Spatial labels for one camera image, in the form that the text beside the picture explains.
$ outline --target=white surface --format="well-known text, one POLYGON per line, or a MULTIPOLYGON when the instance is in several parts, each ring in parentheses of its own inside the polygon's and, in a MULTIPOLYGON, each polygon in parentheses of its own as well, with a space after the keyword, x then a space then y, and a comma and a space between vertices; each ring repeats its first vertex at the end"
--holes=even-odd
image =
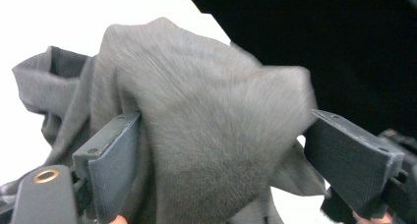
MULTIPOLYGON (((11 69, 49 45, 94 55, 109 25, 140 25, 158 17, 230 41, 213 17, 200 14, 191 0, 0 0, 0 185, 40 165, 50 150, 40 132, 43 117, 25 109, 11 69)), ((272 193, 285 223, 328 223, 319 212, 322 197, 298 197, 277 189, 272 193)))

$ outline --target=gray cloth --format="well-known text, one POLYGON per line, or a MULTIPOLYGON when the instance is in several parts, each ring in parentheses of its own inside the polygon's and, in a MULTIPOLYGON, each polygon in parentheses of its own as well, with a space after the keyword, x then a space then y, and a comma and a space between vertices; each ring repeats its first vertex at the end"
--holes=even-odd
POLYGON ((307 70, 263 67, 166 19, 109 27, 78 75, 43 66, 53 50, 14 69, 27 109, 61 120, 59 130, 43 127, 54 139, 45 164, 69 163, 113 117, 143 113, 138 175, 122 211, 130 223, 281 223, 269 186, 325 192, 296 143, 314 122, 307 70))

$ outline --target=dark floor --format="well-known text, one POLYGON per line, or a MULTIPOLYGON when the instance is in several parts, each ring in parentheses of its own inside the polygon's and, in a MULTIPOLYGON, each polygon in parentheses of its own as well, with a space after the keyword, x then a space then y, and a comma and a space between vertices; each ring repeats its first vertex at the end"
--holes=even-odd
POLYGON ((417 12, 406 0, 193 0, 265 65, 312 72, 319 106, 417 136, 417 12))

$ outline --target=cloth fold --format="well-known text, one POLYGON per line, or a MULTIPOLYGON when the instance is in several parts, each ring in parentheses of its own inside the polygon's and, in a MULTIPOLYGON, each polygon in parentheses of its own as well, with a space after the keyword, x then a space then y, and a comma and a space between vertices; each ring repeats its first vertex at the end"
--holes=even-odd
MULTIPOLYGON (((42 61, 52 65, 51 52, 42 61)), ((59 130, 43 127, 53 146, 45 164, 70 164, 113 117, 141 110, 138 174, 122 211, 129 223, 281 223, 270 186, 325 193, 296 143, 316 108, 304 68, 263 67, 164 18, 110 26, 93 58, 62 53, 59 71, 36 61, 14 69, 27 109, 45 113, 44 126, 61 119, 59 130)))

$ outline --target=metal ring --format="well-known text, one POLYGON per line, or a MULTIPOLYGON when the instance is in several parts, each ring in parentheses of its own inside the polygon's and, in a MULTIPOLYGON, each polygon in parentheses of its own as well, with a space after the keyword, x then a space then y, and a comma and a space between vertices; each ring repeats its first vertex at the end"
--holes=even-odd
POLYGON ((49 169, 49 170, 45 170, 43 172, 38 173, 34 178, 33 181, 35 183, 41 184, 41 183, 47 183, 50 182, 52 180, 54 180, 55 178, 57 178, 59 176, 59 171, 55 170, 55 169, 49 169), (42 178, 42 175, 45 175, 47 173, 52 173, 50 176, 47 176, 45 178, 42 178))

